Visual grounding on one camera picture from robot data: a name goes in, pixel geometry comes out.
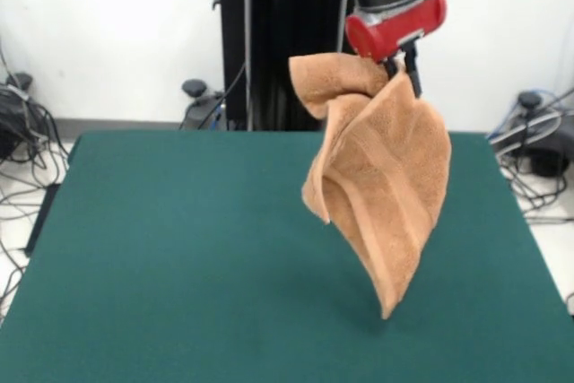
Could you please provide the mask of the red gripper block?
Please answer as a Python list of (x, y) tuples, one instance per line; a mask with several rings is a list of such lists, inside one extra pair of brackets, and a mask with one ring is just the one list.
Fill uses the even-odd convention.
[(447, 0), (415, 0), (381, 13), (367, 13), (357, 8), (346, 18), (345, 33), (356, 54), (379, 62), (384, 60), (388, 76), (400, 69), (394, 55), (404, 51), (405, 71), (415, 97), (422, 94), (414, 42), (437, 30), (446, 20)]

